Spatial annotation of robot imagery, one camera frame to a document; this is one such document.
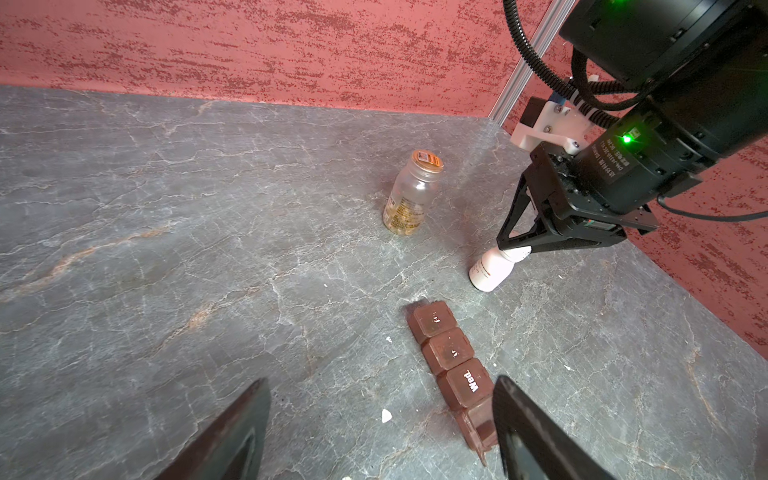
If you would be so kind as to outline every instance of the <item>white pill bottle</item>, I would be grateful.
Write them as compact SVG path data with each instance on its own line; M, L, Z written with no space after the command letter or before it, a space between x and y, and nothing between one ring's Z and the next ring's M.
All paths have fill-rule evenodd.
M490 292L512 273L515 264L531 253L530 247L499 250L493 247L483 253L480 260L469 269L469 281L478 290Z

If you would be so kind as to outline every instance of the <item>red textured wall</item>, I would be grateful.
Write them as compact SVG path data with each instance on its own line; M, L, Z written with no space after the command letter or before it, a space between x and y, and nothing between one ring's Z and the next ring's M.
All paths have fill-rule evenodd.
M556 37L544 60L558 74L570 74L570 44ZM515 128L531 96L547 98L550 93L532 78L505 129ZM591 136L599 130L593 129ZM768 210L768 137L702 177L704 183L670 199L669 205L710 215ZM650 207L661 228L645 237L631 233L631 241L768 359L768 219L714 223L670 214L655 202Z
M523 0L532 33L549 1ZM501 0L24 0L0 83L485 116L519 56Z

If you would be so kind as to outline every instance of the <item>brown pill organizer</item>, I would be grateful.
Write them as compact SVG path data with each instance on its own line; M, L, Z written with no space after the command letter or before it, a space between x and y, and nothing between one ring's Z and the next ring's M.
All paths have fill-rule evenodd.
M475 350L445 302L418 307L408 318L408 326L422 346L464 440L488 466L485 453L498 445L491 408L494 383L488 370L474 358Z

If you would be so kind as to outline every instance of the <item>black cable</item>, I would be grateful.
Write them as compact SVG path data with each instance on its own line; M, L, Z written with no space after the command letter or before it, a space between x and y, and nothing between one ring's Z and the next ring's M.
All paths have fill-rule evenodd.
M589 91L593 95L636 93L636 88L626 88L619 80L590 81Z
M563 98L567 98L574 105L587 103L578 94L578 90L573 85L566 83L558 77L550 68L541 60L536 50L531 46L531 42L528 41L528 37L525 36L523 25L520 22L520 15L518 14L518 4L515 0L504 0L504 15L507 19L507 27L509 33L512 35L512 40L515 42L525 63L531 67L531 70L553 91L556 91ZM609 128L616 123L619 119L611 114L607 114L600 109L593 108L588 109L585 114L587 118L598 127Z
M617 103L608 104L599 101L594 96L594 91L591 90L590 82L587 80L587 55L584 55L576 48L574 48L573 54L571 55L571 74L573 75L573 83L578 89L579 95L584 98L584 101L594 108L601 108L609 111L625 110L636 105L658 86L658 83L646 85L634 97Z
M697 218L698 220L709 220L709 221L713 221L713 222L748 222L750 220L757 220L759 218L768 217L768 210L766 210L764 212L757 212L757 213L754 213L754 214L734 215L732 217L721 217L719 215L694 214L692 212L686 212L686 211L683 211L683 210L678 210L677 208L670 207L669 205L667 205L667 198L664 195L661 195L661 194L659 194L659 196L656 197L656 201L665 210L669 210L673 214L682 215L683 217Z

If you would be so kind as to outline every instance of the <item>clear plastic bottle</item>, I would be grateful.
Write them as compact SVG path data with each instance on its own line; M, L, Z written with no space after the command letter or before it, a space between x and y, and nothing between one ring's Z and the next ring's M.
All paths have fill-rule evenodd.
M384 207L384 224L393 233L411 235L422 224L426 210L437 194L436 181L442 168L442 160L432 152L413 152L397 175Z

